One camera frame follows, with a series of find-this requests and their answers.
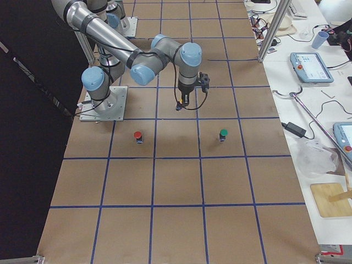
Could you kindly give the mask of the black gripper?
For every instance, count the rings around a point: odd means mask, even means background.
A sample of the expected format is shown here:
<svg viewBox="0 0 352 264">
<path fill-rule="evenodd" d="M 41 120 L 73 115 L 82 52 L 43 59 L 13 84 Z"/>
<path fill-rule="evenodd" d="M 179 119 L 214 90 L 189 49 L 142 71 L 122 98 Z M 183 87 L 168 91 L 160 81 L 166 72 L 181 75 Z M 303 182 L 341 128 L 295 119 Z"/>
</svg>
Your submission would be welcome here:
<svg viewBox="0 0 352 264">
<path fill-rule="evenodd" d="M 179 104 L 187 107 L 189 105 L 189 94 L 194 90 L 195 84 L 184 84 L 178 81 L 178 90 L 181 92 Z"/>
</svg>

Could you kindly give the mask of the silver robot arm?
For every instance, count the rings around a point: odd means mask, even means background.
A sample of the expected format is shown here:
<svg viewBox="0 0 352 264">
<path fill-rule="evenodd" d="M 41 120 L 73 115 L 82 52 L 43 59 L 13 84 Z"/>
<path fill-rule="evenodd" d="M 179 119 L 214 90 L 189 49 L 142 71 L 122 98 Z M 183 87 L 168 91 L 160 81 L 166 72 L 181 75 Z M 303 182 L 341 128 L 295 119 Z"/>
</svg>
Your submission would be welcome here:
<svg viewBox="0 0 352 264">
<path fill-rule="evenodd" d="M 176 109 L 188 109 L 190 93 L 201 87 L 208 93 L 210 79 L 199 71 L 202 49 L 197 43 L 181 44 L 176 40 L 158 34 L 149 51 L 135 46 L 121 33 L 101 18 L 107 8 L 107 1 L 52 1 L 57 15 L 73 30 L 95 41 L 129 70 L 131 78 L 139 85 L 149 84 L 168 63 L 175 71 L 174 90 L 179 90 L 181 99 Z"/>
<path fill-rule="evenodd" d="M 123 1 L 88 0 L 87 6 L 117 32 L 124 34 L 129 29 Z"/>
</svg>

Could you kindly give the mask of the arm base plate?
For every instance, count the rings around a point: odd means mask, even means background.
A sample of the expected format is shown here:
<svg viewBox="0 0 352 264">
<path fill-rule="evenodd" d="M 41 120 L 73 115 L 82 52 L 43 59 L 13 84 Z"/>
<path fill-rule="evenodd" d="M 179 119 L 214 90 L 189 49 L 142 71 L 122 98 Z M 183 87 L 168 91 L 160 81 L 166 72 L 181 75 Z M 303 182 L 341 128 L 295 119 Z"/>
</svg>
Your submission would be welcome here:
<svg viewBox="0 0 352 264">
<path fill-rule="evenodd" d="M 138 24 L 138 17 L 125 17 L 121 20 L 122 35 L 127 38 L 134 38 Z"/>
<path fill-rule="evenodd" d="M 85 101 L 82 105 L 83 113 L 79 113 L 81 122 L 110 122 L 124 120 L 125 105 L 127 101 L 127 86 L 110 86 L 110 95 L 101 104 L 91 102 L 88 92 L 85 94 Z"/>
</svg>

